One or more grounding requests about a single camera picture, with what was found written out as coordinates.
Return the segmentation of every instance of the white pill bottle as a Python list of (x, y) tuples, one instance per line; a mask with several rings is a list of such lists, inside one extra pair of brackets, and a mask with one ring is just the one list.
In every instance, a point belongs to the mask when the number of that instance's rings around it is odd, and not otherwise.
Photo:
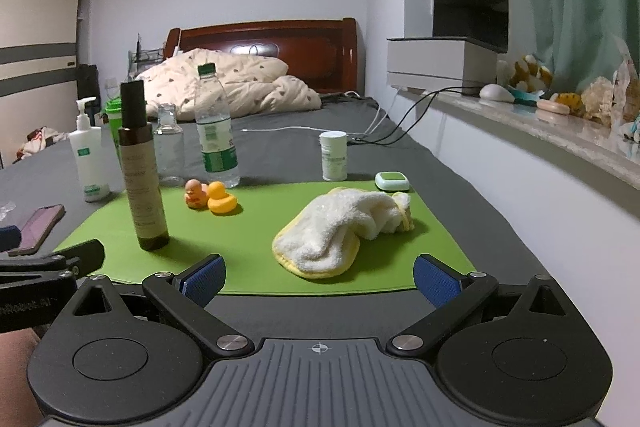
[(322, 179), (342, 182), (347, 179), (347, 133), (325, 131), (320, 135)]

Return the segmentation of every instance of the white towel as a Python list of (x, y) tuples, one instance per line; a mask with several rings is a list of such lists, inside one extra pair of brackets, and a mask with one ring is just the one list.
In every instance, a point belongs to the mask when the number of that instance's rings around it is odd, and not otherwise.
[(379, 233), (412, 230), (404, 192), (392, 196), (358, 188), (334, 188), (311, 201), (273, 240), (277, 261), (305, 279), (324, 279), (347, 271), (360, 240)]

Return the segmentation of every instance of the orange rubber duck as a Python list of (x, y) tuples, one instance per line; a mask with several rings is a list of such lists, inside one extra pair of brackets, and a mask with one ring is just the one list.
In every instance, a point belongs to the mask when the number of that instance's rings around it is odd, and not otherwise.
[(209, 197), (207, 206), (214, 214), (228, 214), (238, 206), (238, 199), (234, 195), (226, 193), (225, 185), (222, 182), (209, 184), (207, 196)]
[(189, 208), (204, 208), (207, 206), (209, 197), (206, 183), (200, 183), (198, 180), (189, 180), (184, 186), (184, 202)]

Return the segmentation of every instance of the green and white container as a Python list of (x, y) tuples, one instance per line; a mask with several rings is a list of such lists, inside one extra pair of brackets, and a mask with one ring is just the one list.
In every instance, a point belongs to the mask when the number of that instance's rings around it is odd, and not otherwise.
[(76, 130), (69, 133), (84, 201), (101, 200), (110, 192), (104, 169), (102, 130), (97, 126), (91, 127), (89, 117), (84, 113), (84, 104), (94, 100), (94, 96), (76, 100), (79, 112)]
[(122, 105), (120, 102), (120, 97), (116, 97), (113, 100), (107, 102), (107, 105), (104, 107), (104, 112), (109, 119), (109, 128), (111, 129), (111, 137), (113, 138), (113, 143), (116, 146), (116, 154), (118, 155), (118, 160), (120, 159), (120, 140), (118, 139), (118, 129), (122, 127)]
[(240, 171), (225, 90), (216, 78), (215, 64), (198, 66), (198, 75), (195, 117), (207, 181), (235, 187), (240, 182)]

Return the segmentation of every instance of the green cutting mat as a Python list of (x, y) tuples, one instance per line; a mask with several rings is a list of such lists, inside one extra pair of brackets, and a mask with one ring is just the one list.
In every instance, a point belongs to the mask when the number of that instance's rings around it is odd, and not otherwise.
[(96, 210), (59, 248), (99, 239), (106, 251), (100, 273), (129, 283), (140, 283), (158, 271), (180, 273), (209, 253), (219, 253), (226, 264), (222, 293), (236, 295), (340, 295), (413, 288), (412, 266), (421, 253), (430, 253), (461, 273), (474, 270), (447, 230), (413, 192), (415, 230), (362, 240), (353, 266), (330, 279), (310, 281), (286, 271), (273, 257), (271, 241), (309, 201), (334, 187), (375, 190), (373, 182), (238, 187), (229, 192), (238, 197), (242, 208), (234, 215), (214, 216), (208, 210), (189, 209), (183, 190), (164, 188), (162, 201), (171, 241), (155, 252), (138, 246), (126, 195), (120, 194)]

